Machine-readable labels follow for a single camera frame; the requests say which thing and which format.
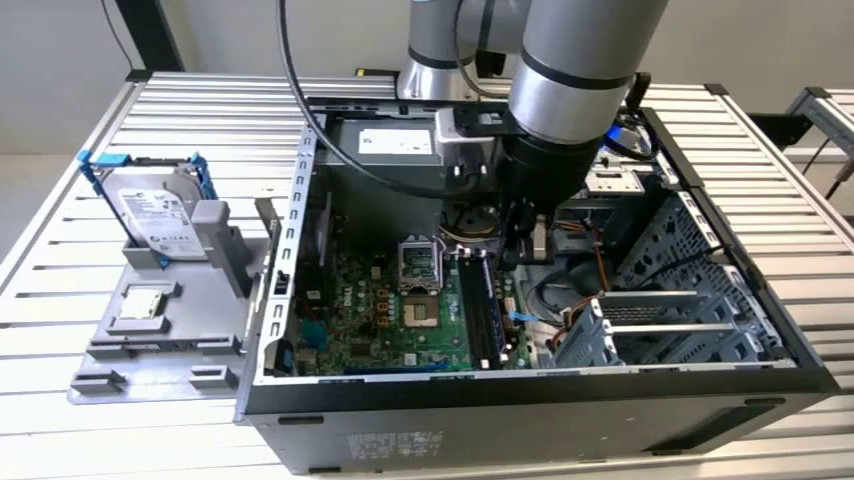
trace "black cable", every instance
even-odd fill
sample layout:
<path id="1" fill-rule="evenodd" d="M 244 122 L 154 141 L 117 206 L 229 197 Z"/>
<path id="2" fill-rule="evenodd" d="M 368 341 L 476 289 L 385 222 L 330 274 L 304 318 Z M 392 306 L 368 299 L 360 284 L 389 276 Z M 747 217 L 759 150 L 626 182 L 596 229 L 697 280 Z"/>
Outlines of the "black cable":
<path id="1" fill-rule="evenodd" d="M 626 124 L 618 119 L 618 113 L 616 115 L 616 125 L 620 127 L 626 126 Z M 616 153 L 617 155 L 621 155 L 622 157 L 631 158 L 632 160 L 637 160 L 640 162 L 651 162 L 655 160 L 655 157 L 657 157 L 657 154 L 661 150 L 661 145 L 660 142 L 657 141 L 657 137 L 655 136 L 655 133 L 652 132 L 652 129 L 649 128 L 648 123 L 644 120 L 636 120 L 632 117 L 631 118 L 631 124 L 640 126 L 643 128 L 643 130 L 645 130 L 645 134 L 648 136 L 649 139 L 649 152 L 648 153 L 643 153 L 643 152 L 637 152 L 636 150 L 628 148 L 626 146 L 624 146 L 621 143 L 618 143 L 616 140 L 613 140 L 608 135 L 604 136 L 604 146 L 610 149 L 613 151 L 613 153 Z"/>
<path id="2" fill-rule="evenodd" d="M 836 193 L 836 189 L 839 188 L 839 185 L 841 185 L 841 182 L 839 180 L 832 182 L 832 185 L 829 186 L 829 190 L 827 190 L 827 195 L 824 195 L 825 200 L 829 200 L 829 197 L 832 197 L 832 194 Z"/>
<path id="3" fill-rule="evenodd" d="M 687 265 L 688 263 L 693 262 L 695 260 L 699 260 L 700 258 L 703 258 L 705 255 L 711 255 L 713 252 L 716 252 L 717 250 L 720 250 L 723 248 L 723 246 L 716 246 L 712 248 L 707 248 L 705 250 L 703 250 L 701 252 L 696 252 L 692 255 L 688 255 L 684 258 L 680 258 L 679 260 L 673 260 L 672 262 L 669 262 L 667 265 L 664 265 L 661 268 L 659 268 L 657 270 L 655 270 L 641 281 L 640 283 L 637 283 L 637 285 L 635 285 L 632 288 L 629 288 L 628 290 L 640 290 L 640 287 L 643 287 L 643 284 L 645 282 L 648 282 L 649 280 L 652 280 L 655 277 L 657 277 L 659 275 L 667 273 L 669 270 L 672 270 L 673 268 L 680 267 L 681 265 Z"/>
<path id="4" fill-rule="evenodd" d="M 388 178 L 374 174 L 368 170 L 361 163 L 356 159 L 353 159 L 346 152 L 344 152 L 332 140 L 322 127 L 320 126 L 320 122 L 310 111 L 310 107 L 308 106 L 308 101 L 305 100 L 305 95 L 302 93 L 302 88 L 298 85 L 298 78 L 296 77 L 296 69 L 293 67 L 293 58 L 290 57 L 290 43 L 288 40 L 288 22 L 286 22 L 286 0 L 278 0 L 276 2 L 276 10 L 278 16 L 278 40 L 280 40 L 280 53 L 281 53 L 281 61 L 284 62 L 284 71 L 288 76 L 288 85 L 290 86 L 290 92 L 293 94 L 293 101 L 302 112 L 302 116 L 305 117 L 305 123 L 314 131 L 317 135 L 317 140 L 325 146 L 325 148 L 334 154 L 334 156 L 340 159 L 340 161 L 350 167 L 358 174 L 373 182 L 380 184 L 382 187 L 393 190 L 397 193 L 402 193 L 404 195 L 410 195 L 413 197 L 421 198 L 434 198 L 434 199 L 460 199 L 465 197 L 473 190 L 477 188 L 480 177 L 478 175 L 468 175 L 468 177 L 473 176 L 474 181 L 468 182 L 465 186 L 448 189 L 448 190 L 434 190 L 430 188 L 417 187 L 414 185 L 405 185 L 402 183 L 396 182 L 394 180 L 389 180 Z"/>
<path id="5" fill-rule="evenodd" d="M 133 62 L 130 62 L 130 57 L 127 56 L 127 52 L 123 49 L 123 45 L 121 45 L 121 40 L 118 40 L 118 34 L 115 34 L 115 28 L 111 25 L 111 18 L 109 18 L 109 12 L 106 11 L 106 4 L 103 0 L 101 0 L 101 9 L 103 10 L 103 17 L 106 17 L 106 25 L 109 25 L 109 31 L 111 32 L 111 38 L 115 39 L 115 44 L 121 49 L 121 55 L 123 55 L 123 59 L 127 61 L 127 68 L 133 70 Z"/>
<path id="6" fill-rule="evenodd" d="M 470 79 L 470 77 L 468 76 L 468 72 L 465 71 L 465 65 L 462 65 L 462 59 L 460 57 L 460 53 L 458 53 L 458 12 L 461 12 L 462 10 L 462 1 L 464 0 L 458 0 L 456 3 L 456 11 L 453 13 L 453 62 L 456 63 L 456 68 L 458 69 L 458 73 L 462 77 L 462 81 L 465 82 L 465 85 L 468 85 L 468 88 L 470 88 L 470 90 L 480 95 L 481 97 L 486 97 L 486 98 L 497 98 L 497 99 L 505 99 L 506 95 L 504 95 L 502 93 L 492 93 L 485 91 L 482 88 L 480 88 L 480 86 L 474 83 L 474 81 Z"/>
<path id="7" fill-rule="evenodd" d="M 827 140 L 824 140 L 824 143 L 821 143 L 821 146 L 817 147 L 817 150 L 815 150 L 815 153 L 812 154 L 812 157 L 809 158 L 809 161 L 805 162 L 805 167 L 803 167 L 803 171 L 800 172 L 800 175 L 805 175 L 805 171 L 812 166 L 812 162 L 815 161 L 817 156 L 821 154 L 821 150 L 824 150 L 824 147 L 827 146 L 828 143 L 829 143 L 829 138 L 827 138 Z"/>

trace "workbench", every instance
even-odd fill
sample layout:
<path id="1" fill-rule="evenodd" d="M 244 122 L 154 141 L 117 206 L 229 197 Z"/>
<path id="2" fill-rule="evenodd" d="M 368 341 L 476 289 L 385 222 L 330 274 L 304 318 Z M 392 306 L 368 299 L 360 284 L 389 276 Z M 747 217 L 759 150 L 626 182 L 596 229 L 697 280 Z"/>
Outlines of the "workbench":
<path id="1" fill-rule="evenodd" d="M 301 83 L 309 96 L 393 98 L 385 77 L 305 78 Z M 505 80 L 484 84 L 494 91 L 509 88 Z M 854 475 L 854 232 L 729 96 L 716 93 L 699 85 L 653 85 L 644 105 L 657 111 L 844 394 L 701 457 L 382 476 Z M 286 211 L 302 125 L 280 78 L 158 73 L 123 84 L 81 149 L 94 157 L 101 152 L 186 157 L 198 151 L 229 203 L 232 224 L 244 236 L 262 236 L 252 198 L 273 197 L 278 211 Z M 232 425 L 232 400 L 66 402 L 67 382 L 121 273 L 122 238 L 70 162 L 0 266 L 0 479 L 286 477 L 254 429 Z"/>

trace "motherboard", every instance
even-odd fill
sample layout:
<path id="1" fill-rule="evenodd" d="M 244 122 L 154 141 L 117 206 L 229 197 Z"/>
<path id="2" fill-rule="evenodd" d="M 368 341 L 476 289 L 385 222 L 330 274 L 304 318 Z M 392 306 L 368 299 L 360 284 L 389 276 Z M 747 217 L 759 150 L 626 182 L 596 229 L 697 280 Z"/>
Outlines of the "motherboard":
<path id="1" fill-rule="evenodd" d="M 472 356 L 470 319 L 465 306 L 489 299 L 462 300 L 460 262 L 441 256 L 440 265 L 425 249 L 364 252 L 341 249 L 334 255 L 336 280 L 330 305 L 298 309 L 300 345 L 296 365 L 301 375 L 464 372 L 481 369 Z M 434 280 L 432 292 L 412 279 Z M 510 323 L 508 309 L 518 296 L 509 274 L 489 272 L 492 303 L 500 305 L 500 368 L 529 368 L 524 326 Z"/>

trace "orange wire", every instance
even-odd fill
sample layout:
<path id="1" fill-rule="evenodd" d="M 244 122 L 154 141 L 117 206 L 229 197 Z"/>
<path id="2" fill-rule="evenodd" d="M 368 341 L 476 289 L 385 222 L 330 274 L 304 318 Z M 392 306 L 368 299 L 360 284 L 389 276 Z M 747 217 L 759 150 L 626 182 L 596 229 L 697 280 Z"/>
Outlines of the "orange wire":
<path id="1" fill-rule="evenodd" d="M 601 252 L 598 251 L 598 229 L 592 229 L 592 248 L 596 252 L 596 265 L 598 267 L 598 282 L 601 283 L 601 289 L 606 292 L 610 290 L 608 284 L 608 276 L 604 273 L 604 261 L 601 260 Z"/>
<path id="2" fill-rule="evenodd" d="M 586 305 L 593 298 L 596 298 L 596 295 L 590 295 L 582 298 L 581 300 L 577 301 L 574 305 L 572 305 L 572 307 L 569 308 L 569 318 L 572 317 L 572 312 L 578 308 L 581 308 L 584 305 Z M 564 335 L 565 332 L 566 332 L 566 327 L 560 327 L 560 329 L 554 332 L 553 336 L 550 337 L 550 343 L 554 344 L 554 347 L 557 346 L 557 340 L 560 339 L 560 336 Z"/>

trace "gray block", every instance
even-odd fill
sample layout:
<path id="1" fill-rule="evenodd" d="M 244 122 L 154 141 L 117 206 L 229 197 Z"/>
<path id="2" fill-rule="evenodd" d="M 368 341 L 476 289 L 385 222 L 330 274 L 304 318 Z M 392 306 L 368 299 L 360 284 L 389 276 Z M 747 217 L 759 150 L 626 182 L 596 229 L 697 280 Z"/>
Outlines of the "gray block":
<path id="1" fill-rule="evenodd" d="M 189 369 L 189 383 L 195 390 L 237 388 L 237 376 L 225 365 L 204 365 Z"/>
<path id="2" fill-rule="evenodd" d="M 221 340 L 221 335 L 216 335 L 216 339 L 212 338 L 209 342 L 199 340 L 197 344 L 201 355 L 238 355 L 240 346 L 236 335 L 228 336 L 224 340 Z"/>
<path id="3" fill-rule="evenodd" d="M 85 347 L 85 353 L 95 360 L 130 358 L 130 352 L 121 348 L 121 345 L 91 345 L 91 342 L 89 342 L 89 346 Z"/>
<path id="4" fill-rule="evenodd" d="M 162 315 L 143 319 L 115 318 L 111 325 L 103 328 L 103 331 L 109 335 L 165 333 L 169 331 L 169 321 Z"/>
<path id="5" fill-rule="evenodd" d="M 114 370 L 81 370 L 74 374 L 70 388 L 82 395 L 118 393 L 121 392 L 121 383 L 123 383 L 123 377 Z"/>

